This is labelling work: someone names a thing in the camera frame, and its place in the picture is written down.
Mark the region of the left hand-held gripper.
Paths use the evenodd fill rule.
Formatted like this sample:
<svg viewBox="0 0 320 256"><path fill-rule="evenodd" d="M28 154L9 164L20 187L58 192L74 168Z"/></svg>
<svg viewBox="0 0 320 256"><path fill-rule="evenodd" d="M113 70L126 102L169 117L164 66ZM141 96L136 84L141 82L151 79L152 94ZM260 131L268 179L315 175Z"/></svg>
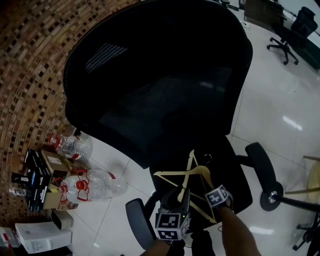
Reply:
<svg viewBox="0 0 320 256"><path fill-rule="evenodd" d="M161 199L161 207L155 218L155 230L159 240L180 241L185 237L190 227L191 191L189 188L184 190L182 203L178 201L180 191L179 187L175 187Z"/></svg>

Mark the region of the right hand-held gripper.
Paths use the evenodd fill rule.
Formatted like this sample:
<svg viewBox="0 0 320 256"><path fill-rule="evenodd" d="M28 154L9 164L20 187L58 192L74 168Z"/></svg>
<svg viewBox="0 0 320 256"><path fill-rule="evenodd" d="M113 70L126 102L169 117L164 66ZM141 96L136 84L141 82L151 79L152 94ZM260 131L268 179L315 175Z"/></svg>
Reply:
<svg viewBox="0 0 320 256"><path fill-rule="evenodd" d="M218 188L206 193L204 197L210 208L227 207L229 209L233 209L233 196L223 185L220 185Z"/></svg>

